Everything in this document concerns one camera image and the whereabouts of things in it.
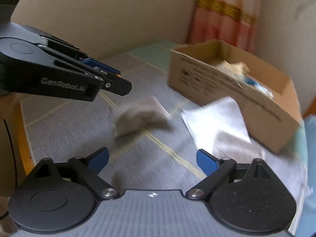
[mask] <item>black cable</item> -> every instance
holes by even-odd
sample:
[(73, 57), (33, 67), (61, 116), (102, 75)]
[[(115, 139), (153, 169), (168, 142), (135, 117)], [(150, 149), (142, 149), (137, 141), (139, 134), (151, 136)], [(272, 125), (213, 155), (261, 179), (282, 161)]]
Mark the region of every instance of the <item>black cable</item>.
[[(11, 135), (10, 135), (9, 127), (8, 127), (7, 121), (5, 119), (3, 120), (3, 122), (4, 122), (5, 128), (7, 130), (9, 141), (10, 141), (10, 145), (11, 145), (13, 164), (14, 164), (14, 176), (15, 176), (14, 190), (16, 190), (16, 188), (18, 187), (18, 169), (17, 169), (17, 166), (16, 166), (16, 159), (15, 159), (13, 143), (12, 143), (12, 138), (11, 138)], [(9, 211), (5, 212), (2, 216), (0, 216), (0, 221), (5, 219), (8, 215), (9, 215)]]

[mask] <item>brown box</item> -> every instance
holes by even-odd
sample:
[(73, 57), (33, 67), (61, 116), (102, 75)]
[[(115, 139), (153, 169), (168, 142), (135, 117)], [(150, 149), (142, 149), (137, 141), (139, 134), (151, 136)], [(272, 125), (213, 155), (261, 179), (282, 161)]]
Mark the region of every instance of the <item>brown box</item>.
[[(250, 69), (247, 76), (269, 88), (273, 100), (211, 66), (223, 60), (244, 62)], [(241, 109), (250, 136), (273, 152), (286, 145), (301, 122), (292, 80), (267, 62), (219, 40), (172, 50), (169, 86), (200, 105), (232, 97)]]

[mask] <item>curtain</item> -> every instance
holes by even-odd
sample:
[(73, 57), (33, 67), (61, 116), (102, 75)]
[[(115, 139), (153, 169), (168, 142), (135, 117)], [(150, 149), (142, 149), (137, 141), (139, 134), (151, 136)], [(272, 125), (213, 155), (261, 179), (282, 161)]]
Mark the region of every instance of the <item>curtain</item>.
[(197, 0), (189, 43), (220, 39), (252, 52), (261, 0)]

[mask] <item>white cloth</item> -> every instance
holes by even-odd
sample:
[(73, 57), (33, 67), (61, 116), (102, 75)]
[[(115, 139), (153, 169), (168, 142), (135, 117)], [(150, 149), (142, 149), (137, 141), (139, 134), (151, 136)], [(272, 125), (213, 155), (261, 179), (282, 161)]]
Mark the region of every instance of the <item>white cloth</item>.
[(217, 158), (232, 158), (237, 163), (262, 158), (269, 165), (296, 201), (296, 215), (289, 228), (289, 232), (295, 234), (307, 188), (307, 170), (298, 156), (289, 151), (277, 156), (250, 139), (239, 106), (231, 97), (183, 111), (182, 119), (198, 149)]

